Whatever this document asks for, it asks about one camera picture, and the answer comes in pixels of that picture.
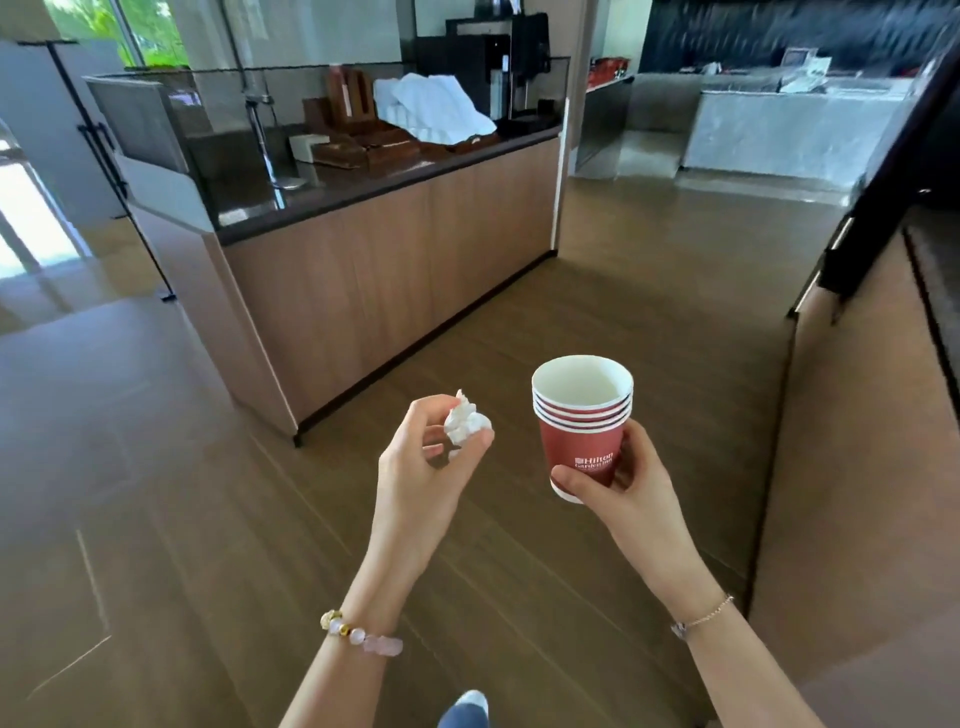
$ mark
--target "white sneaker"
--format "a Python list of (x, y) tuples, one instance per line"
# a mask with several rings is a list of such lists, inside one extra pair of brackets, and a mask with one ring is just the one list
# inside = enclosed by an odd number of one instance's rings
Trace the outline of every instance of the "white sneaker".
[(454, 705), (463, 705), (464, 703), (483, 708), (483, 712), (487, 718), (490, 717), (490, 705), (487, 703), (487, 697), (480, 691), (465, 692), (463, 695), (457, 698), (457, 702), (454, 703)]

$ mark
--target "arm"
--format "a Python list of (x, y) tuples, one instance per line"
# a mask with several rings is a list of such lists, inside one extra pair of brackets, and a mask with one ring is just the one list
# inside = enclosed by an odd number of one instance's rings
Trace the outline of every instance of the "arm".
[[(482, 430), (444, 468), (435, 470), (427, 463), (444, 451), (441, 423), (458, 403), (447, 395), (415, 401), (380, 456), (370, 545), (340, 608), (345, 622), (368, 634), (394, 635), (407, 595), (493, 442), (492, 430)], [(388, 659), (364, 652), (344, 638), (327, 637), (280, 728), (373, 725)]]
[[(557, 466), (556, 482), (584, 502), (675, 621), (708, 615), (725, 594), (697, 552), (653, 443), (627, 422), (624, 467), (608, 489)], [(724, 728), (823, 728), (750, 624), (731, 605), (691, 627), (687, 644)]]

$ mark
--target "crumpled tissue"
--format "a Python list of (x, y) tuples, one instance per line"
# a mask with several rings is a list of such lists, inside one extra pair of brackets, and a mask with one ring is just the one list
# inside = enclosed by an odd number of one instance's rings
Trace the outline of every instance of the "crumpled tissue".
[(444, 421), (444, 432), (455, 447), (460, 447), (470, 435), (482, 429), (493, 429), (490, 418), (477, 412), (477, 405), (471, 404), (462, 389), (457, 390), (460, 404), (450, 410)]

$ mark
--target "person's right hand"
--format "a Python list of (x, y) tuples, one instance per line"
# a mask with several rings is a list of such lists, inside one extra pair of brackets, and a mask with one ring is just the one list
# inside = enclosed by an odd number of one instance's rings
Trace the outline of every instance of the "person's right hand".
[(584, 502), (677, 621), (702, 617), (724, 594), (697, 552), (684, 514), (645, 429), (627, 421), (621, 465), (611, 488), (556, 466), (554, 481)]

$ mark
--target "person's left hand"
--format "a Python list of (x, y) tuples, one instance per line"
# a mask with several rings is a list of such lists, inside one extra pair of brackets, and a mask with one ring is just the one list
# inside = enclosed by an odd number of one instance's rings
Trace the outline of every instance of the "person's left hand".
[(427, 462), (443, 453), (443, 422), (459, 403), (450, 395), (416, 400), (380, 455), (367, 558), (389, 565), (393, 577), (408, 588), (430, 563), (453, 520), (460, 494), (493, 442), (493, 431), (484, 429), (471, 436), (443, 468)]

